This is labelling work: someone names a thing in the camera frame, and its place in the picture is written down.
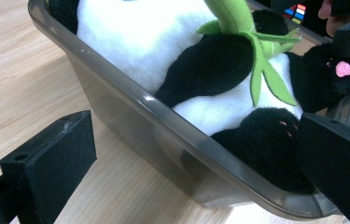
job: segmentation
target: wooden surface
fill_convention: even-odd
[[[0,1],[0,159],[54,120],[86,109],[91,106],[73,68],[33,26],[27,1]],[[98,161],[57,223],[299,223],[255,204],[205,208],[140,158],[93,113],[92,120]],[[343,223],[343,217],[302,223]]]

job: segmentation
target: transparent plastic container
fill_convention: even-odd
[[[213,208],[254,202],[294,220],[340,214],[319,191],[298,195],[269,183],[53,19],[45,0],[30,0],[28,8],[36,28],[66,53],[97,116],[197,202]],[[316,44],[325,41],[301,33]],[[346,110],[339,105],[329,110],[332,117],[350,119],[350,97],[343,101]]]

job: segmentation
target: panda plush toy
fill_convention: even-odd
[[[156,97],[280,189],[313,192],[315,187],[294,158],[299,119],[302,112],[333,106],[350,93],[350,58],[332,57],[330,44],[299,56],[287,52],[286,44],[272,43],[284,47],[283,52],[270,53],[266,60],[284,82],[290,100],[278,97],[264,74],[256,104],[250,89],[259,60],[256,38],[237,31],[245,18],[238,23],[233,18],[247,14],[245,1],[205,2],[217,21],[207,23],[212,26],[209,35],[184,50],[171,65]],[[270,37],[288,33],[284,19],[271,11],[255,11],[251,20],[256,33]],[[226,32],[232,27],[235,32]]]
[[[293,43],[280,42],[292,34],[284,19],[266,10],[252,15],[245,0],[49,1],[80,39],[268,181],[290,192],[315,190],[293,158],[299,119],[350,92],[350,58],[331,57],[330,44],[303,56],[287,52]],[[64,7],[77,7],[76,21]],[[239,14],[246,18],[227,26]],[[236,33],[244,21],[262,40],[248,28]],[[233,27],[236,34],[227,32]],[[261,77],[257,91],[250,84],[261,68],[256,48],[274,69],[263,72],[276,75]]]

